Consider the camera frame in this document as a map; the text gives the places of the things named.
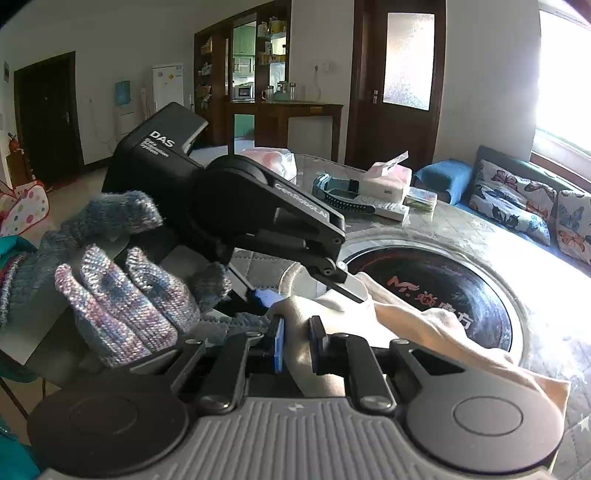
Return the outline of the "knitted gloved left hand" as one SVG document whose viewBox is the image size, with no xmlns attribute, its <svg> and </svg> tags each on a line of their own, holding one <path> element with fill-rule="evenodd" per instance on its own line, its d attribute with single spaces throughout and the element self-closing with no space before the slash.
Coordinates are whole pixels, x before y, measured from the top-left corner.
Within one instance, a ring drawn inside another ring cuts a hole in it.
<svg viewBox="0 0 591 480">
<path fill-rule="evenodd" d="M 71 306 L 81 337 L 110 367 L 123 366 L 173 346 L 205 313 L 228 295 L 228 270 L 207 265 L 189 282 L 151 262 L 139 247 L 119 267 L 94 244 L 140 234 L 163 223 L 143 192 L 101 194 L 55 231 L 38 248 L 14 247 L 2 262 L 1 324 L 53 281 Z"/>
</svg>

